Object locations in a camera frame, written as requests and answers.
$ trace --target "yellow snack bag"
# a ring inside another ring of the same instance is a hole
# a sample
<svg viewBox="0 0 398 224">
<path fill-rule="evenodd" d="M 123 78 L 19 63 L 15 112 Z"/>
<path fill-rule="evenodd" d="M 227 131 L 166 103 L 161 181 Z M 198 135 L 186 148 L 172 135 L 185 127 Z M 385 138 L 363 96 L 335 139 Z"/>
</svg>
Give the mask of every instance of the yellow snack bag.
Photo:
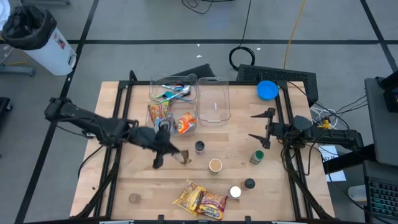
<svg viewBox="0 0 398 224">
<path fill-rule="evenodd" d="M 217 220 L 223 219 L 227 196 L 220 196 L 210 192 L 203 195 L 197 212 Z"/>
<path fill-rule="evenodd" d="M 198 215 L 196 209 L 200 203 L 204 191 L 206 191 L 204 187 L 195 184 L 191 180 L 187 180 L 187 188 L 185 188 L 180 195 L 180 198 L 175 200 L 173 204 L 182 207 L 196 217 Z"/>
</svg>

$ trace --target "sticker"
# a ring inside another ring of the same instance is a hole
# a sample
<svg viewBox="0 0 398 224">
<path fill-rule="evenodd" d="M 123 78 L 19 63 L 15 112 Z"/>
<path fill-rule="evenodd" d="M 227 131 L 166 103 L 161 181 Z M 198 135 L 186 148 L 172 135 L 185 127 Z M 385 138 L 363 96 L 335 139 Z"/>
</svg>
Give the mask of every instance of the sticker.
<svg viewBox="0 0 398 224">
<path fill-rule="evenodd" d="M 61 39 L 61 37 L 57 33 L 55 33 L 54 39 L 61 46 L 62 49 L 65 48 L 65 42 Z"/>
</svg>

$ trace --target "gray floor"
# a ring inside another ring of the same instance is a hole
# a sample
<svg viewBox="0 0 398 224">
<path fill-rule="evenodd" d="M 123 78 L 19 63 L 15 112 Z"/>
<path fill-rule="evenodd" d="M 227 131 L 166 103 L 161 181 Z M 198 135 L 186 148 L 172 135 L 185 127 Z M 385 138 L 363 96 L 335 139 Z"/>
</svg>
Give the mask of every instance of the gray floor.
<svg viewBox="0 0 398 224">
<path fill-rule="evenodd" d="M 398 39 L 395 0 L 367 0 L 385 39 Z M 74 0 L 71 6 L 47 6 L 58 20 L 58 28 L 69 40 L 80 39 L 93 0 Z M 199 2 L 206 9 L 208 2 Z M 249 1 L 214 3 L 205 15 L 181 5 L 180 0 L 100 0 L 89 40 L 240 39 Z M 246 31 L 247 39 L 289 39 L 300 9 L 297 0 L 253 0 Z M 360 1 L 307 0 L 295 39 L 377 40 Z M 68 97 L 94 110 L 101 82 L 125 80 L 133 69 L 139 80 L 172 74 L 209 63 L 215 75 L 229 80 L 236 72 L 228 63 L 236 44 L 84 45 Z M 286 45 L 248 44 L 256 53 L 256 65 L 282 68 Z M 389 45 L 398 57 L 398 45 Z M 10 97 L 9 113 L 0 135 L 0 217 L 13 223 L 25 194 L 49 126 L 43 111 L 50 97 L 58 97 L 65 77 L 51 75 L 23 52 L 15 50 L 6 63 L 28 60 L 36 67 L 34 78 L 3 75 L 0 96 Z M 236 52 L 233 60 L 249 63 Z M 292 45 L 288 69 L 315 72 L 320 102 L 337 109 L 364 95 L 366 77 L 387 76 L 392 71 L 379 44 Z M 360 131 L 364 143 L 372 143 L 366 108 L 343 118 Z M 76 187 L 76 173 L 86 141 L 56 130 L 26 222 L 67 218 Z M 348 181 L 338 186 L 363 183 L 361 167 L 345 170 Z M 336 216 L 363 221 L 363 212 L 350 204 L 334 186 L 330 192 Z"/>
</svg>

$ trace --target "black trash bag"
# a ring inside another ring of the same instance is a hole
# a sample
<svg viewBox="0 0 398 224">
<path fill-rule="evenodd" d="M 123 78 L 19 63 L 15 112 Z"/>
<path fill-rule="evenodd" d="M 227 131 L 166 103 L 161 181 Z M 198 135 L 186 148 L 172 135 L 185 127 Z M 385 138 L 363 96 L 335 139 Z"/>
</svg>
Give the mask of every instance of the black trash bag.
<svg viewBox="0 0 398 224">
<path fill-rule="evenodd" d="M 47 44 L 57 21 L 48 11 L 34 6 L 15 7 L 2 29 L 2 37 L 11 47 L 35 50 Z"/>
</svg>

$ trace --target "green can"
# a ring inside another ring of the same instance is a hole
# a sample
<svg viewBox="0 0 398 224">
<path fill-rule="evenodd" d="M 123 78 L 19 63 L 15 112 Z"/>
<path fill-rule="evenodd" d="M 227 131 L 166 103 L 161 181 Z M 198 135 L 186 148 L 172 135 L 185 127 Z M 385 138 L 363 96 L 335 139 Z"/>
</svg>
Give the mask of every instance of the green can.
<svg viewBox="0 0 398 224">
<path fill-rule="evenodd" d="M 250 157 L 250 162 L 257 165 L 264 159 L 264 153 L 261 150 L 257 150 Z"/>
</svg>

